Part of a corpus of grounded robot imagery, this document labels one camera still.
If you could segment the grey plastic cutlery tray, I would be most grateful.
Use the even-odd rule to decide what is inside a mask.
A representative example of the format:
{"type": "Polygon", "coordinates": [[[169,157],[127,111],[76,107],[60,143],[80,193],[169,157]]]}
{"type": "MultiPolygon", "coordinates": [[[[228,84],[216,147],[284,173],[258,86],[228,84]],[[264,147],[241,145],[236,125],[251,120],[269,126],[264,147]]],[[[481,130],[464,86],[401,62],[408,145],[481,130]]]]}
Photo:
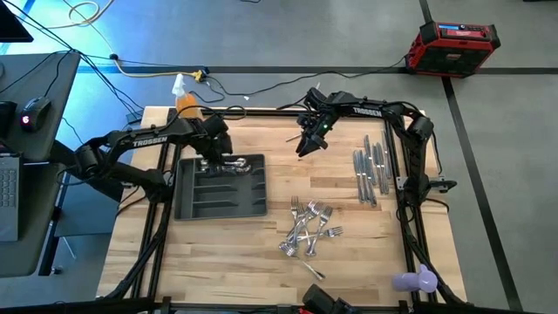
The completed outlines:
{"type": "Polygon", "coordinates": [[[249,171],[210,174],[201,158],[178,162],[174,192],[174,219],[263,216],[268,213],[265,156],[244,154],[249,171]]]}

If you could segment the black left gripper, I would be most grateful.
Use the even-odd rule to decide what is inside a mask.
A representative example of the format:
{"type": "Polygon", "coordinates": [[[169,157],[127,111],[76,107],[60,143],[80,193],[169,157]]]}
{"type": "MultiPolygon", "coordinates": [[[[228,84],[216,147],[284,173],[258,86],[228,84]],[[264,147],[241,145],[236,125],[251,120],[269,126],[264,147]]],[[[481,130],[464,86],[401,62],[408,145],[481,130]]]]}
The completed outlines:
{"type": "Polygon", "coordinates": [[[225,154],[233,153],[233,145],[224,118],[214,114],[203,121],[199,120],[196,127],[198,133],[192,137],[191,146],[205,158],[203,168],[210,168],[211,160],[218,160],[218,165],[225,167],[228,164],[225,154]]]}

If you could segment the black aluminium table frame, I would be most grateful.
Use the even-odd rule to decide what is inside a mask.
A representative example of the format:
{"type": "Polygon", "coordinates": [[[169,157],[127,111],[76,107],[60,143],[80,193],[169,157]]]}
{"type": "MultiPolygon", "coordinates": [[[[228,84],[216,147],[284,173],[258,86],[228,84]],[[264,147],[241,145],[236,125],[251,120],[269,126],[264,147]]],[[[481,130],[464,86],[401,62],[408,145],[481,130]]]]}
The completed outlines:
{"type": "Polygon", "coordinates": [[[364,136],[377,143],[379,119],[342,119],[327,134],[328,148],[305,157],[296,142],[296,116],[252,109],[229,123],[236,154],[265,156],[268,213],[264,216],[171,220],[160,263],[149,262],[139,288],[184,304],[299,304],[316,278],[278,248],[292,227],[291,197],[333,207],[330,226],[344,232],[321,239],[312,258],[299,256],[326,278],[321,287],[355,306],[393,306],[411,295],[393,289],[391,280],[406,272],[408,255],[396,217],[396,195],[378,197],[376,207],[357,199],[352,152],[364,136]]]}

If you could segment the black desk device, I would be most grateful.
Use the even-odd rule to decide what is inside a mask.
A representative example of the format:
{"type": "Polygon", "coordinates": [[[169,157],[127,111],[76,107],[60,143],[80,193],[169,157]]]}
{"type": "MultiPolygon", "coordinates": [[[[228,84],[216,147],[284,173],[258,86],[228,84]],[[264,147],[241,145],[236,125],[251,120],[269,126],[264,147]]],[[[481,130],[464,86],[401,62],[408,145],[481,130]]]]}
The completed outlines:
{"type": "Polygon", "coordinates": [[[0,101],[0,138],[5,138],[15,116],[17,104],[12,101],[0,101]]]}

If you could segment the grey desk base plate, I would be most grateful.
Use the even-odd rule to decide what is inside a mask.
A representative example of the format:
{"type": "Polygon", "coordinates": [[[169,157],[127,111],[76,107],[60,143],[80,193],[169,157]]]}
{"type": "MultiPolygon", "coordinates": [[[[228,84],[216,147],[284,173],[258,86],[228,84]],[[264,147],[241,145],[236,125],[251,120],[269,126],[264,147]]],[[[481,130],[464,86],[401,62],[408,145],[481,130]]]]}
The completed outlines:
{"type": "Polygon", "coordinates": [[[55,202],[56,237],[111,234],[122,188],[116,189],[116,198],[107,196],[70,174],[61,174],[64,183],[55,202]]]}

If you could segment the orange liquid spray bottle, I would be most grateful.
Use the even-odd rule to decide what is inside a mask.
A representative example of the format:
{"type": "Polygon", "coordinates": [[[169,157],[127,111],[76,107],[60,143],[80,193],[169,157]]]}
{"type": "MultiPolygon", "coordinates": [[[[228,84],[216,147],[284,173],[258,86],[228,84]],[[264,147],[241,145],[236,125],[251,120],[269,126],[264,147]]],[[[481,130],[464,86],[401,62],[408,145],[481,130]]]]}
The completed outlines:
{"type": "Polygon", "coordinates": [[[185,90],[183,74],[176,75],[172,94],[175,97],[175,109],[180,118],[202,118],[201,109],[198,107],[195,96],[185,90]]]}

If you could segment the dark grey desk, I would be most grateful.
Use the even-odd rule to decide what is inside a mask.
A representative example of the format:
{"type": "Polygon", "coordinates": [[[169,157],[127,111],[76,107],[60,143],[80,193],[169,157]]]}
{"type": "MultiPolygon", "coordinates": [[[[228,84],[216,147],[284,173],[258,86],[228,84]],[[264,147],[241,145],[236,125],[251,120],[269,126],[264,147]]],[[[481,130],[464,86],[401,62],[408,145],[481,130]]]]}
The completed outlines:
{"type": "Polygon", "coordinates": [[[0,278],[28,276],[37,269],[60,189],[57,173],[63,168],[51,150],[59,145],[56,135],[78,64],[75,52],[0,56],[0,102],[17,105],[13,118],[0,119],[0,129],[6,129],[0,146],[19,159],[15,208],[3,206],[0,170],[0,278]],[[51,103],[45,122],[26,132],[21,112],[42,97],[51,103]]]}

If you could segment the silver metal fork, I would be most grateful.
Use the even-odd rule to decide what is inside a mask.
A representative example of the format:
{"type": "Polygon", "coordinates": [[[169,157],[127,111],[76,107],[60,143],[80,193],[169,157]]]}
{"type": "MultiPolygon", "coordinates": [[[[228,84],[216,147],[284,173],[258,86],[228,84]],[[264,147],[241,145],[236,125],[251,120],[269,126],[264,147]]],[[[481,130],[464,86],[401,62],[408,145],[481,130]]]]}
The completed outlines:
{"type": "Polygon", "coordinates": [[[296,214],[296,222],[293,229],[287,236],[288,242],[295,241],[298,233],[302,231],[309,221],[316,218],[322,211],[323,203],[320,201],[310,201],[309,204],[303,209],[301,213],[296,214]]]}
{"type": "Polygon", "coordinates": [[[315,236],[311,240],[310,246],[305,251],[306,256],[313,257],[313,256],[316,255],[316,242],[317,242],[320,234],[323,232],[324,226],[330,220],[330,217],[331,217],[332,213],[333,213],[333,207],[331,207],[331,206],[326,206],[321,211],[318,228],[316,230],[315,236]]]}
{"type": "Polygon", "coordinates": [[[291,244],[295,249],[298,248],[297,243],[297,225],[298,225],[298,218],[299,218],[299,199],[296,195],[291,197],[291,204],[290,204],[291,214],[293,215],[293,228],[289,234],[289,244],[291,244]]]}
{"type": "Polygon", "coordinates": [[[300,220],[304,218],[305,210],[303,209],[303,206],[300,203],[298,203],[293,213],[294,213],[294,226],[289,236],[289,243],[293,245],[295,248],[297,248],[298,247],[298,240],[297,240],[298,224],[300,220]]]}
{"type": "Polygon", "coordinates": [[[323,281],[326,276],[319,272],[318,270],[314,269],[309,263],[305,262],[303,259],[301,259],[298,255],[297,255],[297,249],[293,246],[291,246],[288,242],[281,242],[278,245],[279,250],[281,250],[286,256],[290,257],[290,258],[294,258],[296,259],[298,262],[300,262],[309,272],[311,272],[313,274],[313,276],[319,280],[319,281],[323,281]]]}
{"type": "Polygon", "coordinates": [[[342,233],[344,232],[342,227],[334,227],[331,229],[326,229],[320,233],[314,233],[314,234],[307,234],[307,235],[299,235],[297,237],[298,241],[301,240],[309,240],[309,239],[313,239],[316,237],[335,237],[335,236],[340,236],[342,233]]]}

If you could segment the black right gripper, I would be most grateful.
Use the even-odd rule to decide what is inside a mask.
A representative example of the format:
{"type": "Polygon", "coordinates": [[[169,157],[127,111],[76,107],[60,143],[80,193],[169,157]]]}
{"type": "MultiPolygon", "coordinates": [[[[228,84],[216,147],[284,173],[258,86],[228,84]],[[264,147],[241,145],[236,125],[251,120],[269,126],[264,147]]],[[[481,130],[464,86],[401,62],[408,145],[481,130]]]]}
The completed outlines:
{"type": "Polygon", "coordinates": [[[325,95],[317,88],[311,87],[303,98],[303,105],[307,112],[298,118],[298,125],[302,128],[302,137],[296,148],[299,157],[311,152],[311,140],[322,149],[328,148],[323,137],[333,125],[347,115],[347,92],[339,91],[325,95]]]}

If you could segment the red and black jobsite radio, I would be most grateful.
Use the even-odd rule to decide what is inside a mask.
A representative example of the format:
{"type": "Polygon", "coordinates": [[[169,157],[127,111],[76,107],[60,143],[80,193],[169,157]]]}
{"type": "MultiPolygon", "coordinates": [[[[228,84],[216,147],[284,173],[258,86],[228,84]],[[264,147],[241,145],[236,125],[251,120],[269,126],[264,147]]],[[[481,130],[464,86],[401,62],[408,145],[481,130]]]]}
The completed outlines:
{"type": "Polygon", "coordinates": [[[428,22],[405,55],[411,74],[466,78],[474,75],[501,46],[494,24],[428,22]]]}

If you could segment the black computer monitor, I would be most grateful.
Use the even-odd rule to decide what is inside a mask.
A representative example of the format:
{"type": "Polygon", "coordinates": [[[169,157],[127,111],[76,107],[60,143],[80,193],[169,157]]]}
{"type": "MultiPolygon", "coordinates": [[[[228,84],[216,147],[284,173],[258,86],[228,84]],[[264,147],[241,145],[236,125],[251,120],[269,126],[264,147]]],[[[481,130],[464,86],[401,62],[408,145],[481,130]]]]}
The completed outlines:
{"type": "Polygon", "coordinates": [[[31,43],[33,40],[17,16],[0,1],[0,43],[31,43]]]}

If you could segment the lavender plastic object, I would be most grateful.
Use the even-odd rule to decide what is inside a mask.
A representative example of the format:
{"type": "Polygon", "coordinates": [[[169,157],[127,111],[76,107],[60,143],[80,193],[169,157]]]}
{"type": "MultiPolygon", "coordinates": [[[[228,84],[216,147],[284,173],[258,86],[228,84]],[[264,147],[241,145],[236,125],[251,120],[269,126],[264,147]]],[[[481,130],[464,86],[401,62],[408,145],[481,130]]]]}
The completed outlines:
{"type": "Polygon", "coordinates": [[[397,274],[391,282],[395,291],[433,293],[437,290],[439,280],[426,265],[421,264],[418,273],[397,274]]]}

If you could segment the grey laptop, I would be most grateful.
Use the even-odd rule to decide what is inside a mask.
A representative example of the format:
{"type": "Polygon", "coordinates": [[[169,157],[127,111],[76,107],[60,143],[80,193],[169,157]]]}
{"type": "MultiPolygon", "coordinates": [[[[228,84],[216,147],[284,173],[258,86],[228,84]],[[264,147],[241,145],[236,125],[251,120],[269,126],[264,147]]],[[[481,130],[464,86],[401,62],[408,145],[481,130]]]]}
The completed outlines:
{"type": "Polygon", "coordinates": [[[18,239],[20,167],[17,155],[0,154],[0,242],[18,239]]]}

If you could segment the black object with red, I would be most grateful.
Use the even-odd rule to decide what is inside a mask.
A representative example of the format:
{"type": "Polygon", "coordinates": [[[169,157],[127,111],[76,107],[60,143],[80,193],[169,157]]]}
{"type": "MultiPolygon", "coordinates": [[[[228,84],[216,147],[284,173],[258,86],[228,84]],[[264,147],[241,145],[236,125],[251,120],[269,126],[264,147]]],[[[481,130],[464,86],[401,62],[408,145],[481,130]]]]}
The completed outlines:
{"type": "Polygon", "coordinates": [[[303,309],[311,314],[362,314],[362,311],[312,284],[303,295],[303,309]]]}

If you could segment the black computer mouse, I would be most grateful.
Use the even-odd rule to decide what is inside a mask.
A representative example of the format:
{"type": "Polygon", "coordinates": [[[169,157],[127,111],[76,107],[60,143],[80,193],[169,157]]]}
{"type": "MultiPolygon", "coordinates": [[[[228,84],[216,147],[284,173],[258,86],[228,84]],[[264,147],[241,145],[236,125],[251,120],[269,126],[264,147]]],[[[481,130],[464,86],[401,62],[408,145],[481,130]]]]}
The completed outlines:
{"type": "Polygon", "coordinates": [[[24,132],[34,133],[44,124],[51,108],[51,101],[45,97],[31,99],[20,113],[20,126],[24,132]]]}

